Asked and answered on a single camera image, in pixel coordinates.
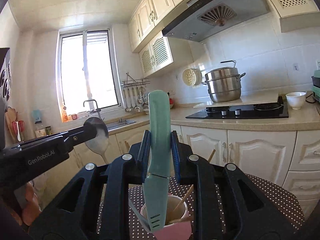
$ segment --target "black container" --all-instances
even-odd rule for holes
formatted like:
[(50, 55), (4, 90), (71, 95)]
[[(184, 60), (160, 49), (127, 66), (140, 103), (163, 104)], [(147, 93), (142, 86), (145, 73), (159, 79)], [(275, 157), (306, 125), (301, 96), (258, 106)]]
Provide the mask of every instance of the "black container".
[(311, 77), (313, 85), (320, 88), (320, 78), (316, 78), (314, 76)]

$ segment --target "wooden cutting board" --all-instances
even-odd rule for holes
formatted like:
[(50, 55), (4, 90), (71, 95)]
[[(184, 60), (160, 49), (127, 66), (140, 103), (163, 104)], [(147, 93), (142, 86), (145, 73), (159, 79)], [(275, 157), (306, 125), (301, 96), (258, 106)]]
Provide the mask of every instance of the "wooden cutting board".
[(16, 109), (8, 107), (8, 112), (5, 113), (5, 121), (8, 125), (9, 132), (11, 134), (11, 137), (12, 137), (14, 143), (18, 142), (16, 133), (14, 132), (14, 129), (12, 127), (12, 122), (14, 122), (16, 120), (16, 117), (17, 117)]

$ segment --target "range hood fan vent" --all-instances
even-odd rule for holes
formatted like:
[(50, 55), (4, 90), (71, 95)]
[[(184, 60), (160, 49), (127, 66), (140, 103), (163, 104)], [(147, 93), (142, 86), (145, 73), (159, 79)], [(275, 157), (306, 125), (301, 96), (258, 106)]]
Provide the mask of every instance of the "range hood fan vent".
[(207, 10), (198, 19), (211, 26), (224, 26), (228, 20), (236, 16), (234, 10), (222, 3)]

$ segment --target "drawer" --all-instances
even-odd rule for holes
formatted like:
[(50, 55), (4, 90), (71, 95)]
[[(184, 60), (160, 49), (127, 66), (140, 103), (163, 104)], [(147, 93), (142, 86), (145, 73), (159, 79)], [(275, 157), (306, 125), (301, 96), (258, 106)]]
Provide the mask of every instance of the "drawer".
[(290, 171), (320, 170), (320, 131), (298, 131)]
[(320, 198), (320, 171), (289, 171), (283, 188), (298, 200)]
[(303, 211), (303, 215), (305, 220), (308, 219), (308, 217), (311, 215), (313, 210), (315, 209), (316, 205), (318, 204), (319, 199), (303, 199), (298, 200), (300, 207)]

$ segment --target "white bowl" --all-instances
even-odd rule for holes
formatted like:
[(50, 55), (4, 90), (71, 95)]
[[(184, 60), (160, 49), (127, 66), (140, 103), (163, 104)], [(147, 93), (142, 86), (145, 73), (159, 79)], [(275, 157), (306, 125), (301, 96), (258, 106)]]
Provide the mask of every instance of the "white bowl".
[(306, 92), (293, 92), (286, 94), (287, 102), (289, 106), (294, 110), (300, 109), (306, 101)]

